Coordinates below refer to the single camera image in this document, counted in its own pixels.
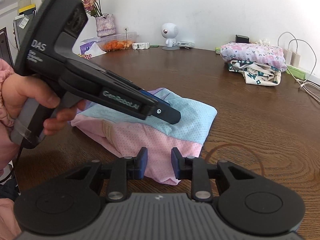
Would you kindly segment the person's left hand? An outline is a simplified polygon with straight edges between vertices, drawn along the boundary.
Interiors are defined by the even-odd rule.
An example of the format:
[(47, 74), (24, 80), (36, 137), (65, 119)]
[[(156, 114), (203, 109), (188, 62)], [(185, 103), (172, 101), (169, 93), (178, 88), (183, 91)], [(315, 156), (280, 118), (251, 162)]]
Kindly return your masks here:
[[(11, 118), (16, 119), (26, 100), (35, 99), (39, 104), (47, 108), (56, 108), (60, 104), (59, 97), (42, 80), (33, 77), (22, 77), (12, 74), (3, 82), (2, 98), (4, 107)], [(81, 100), (71, 108), (64, 108), (56, 114), (56, 117), (44, 121), (44, 134), (55, 135), (64, 129), (68, 121), (75, 118), (78, 110), (83, 111), (86, 102)]]

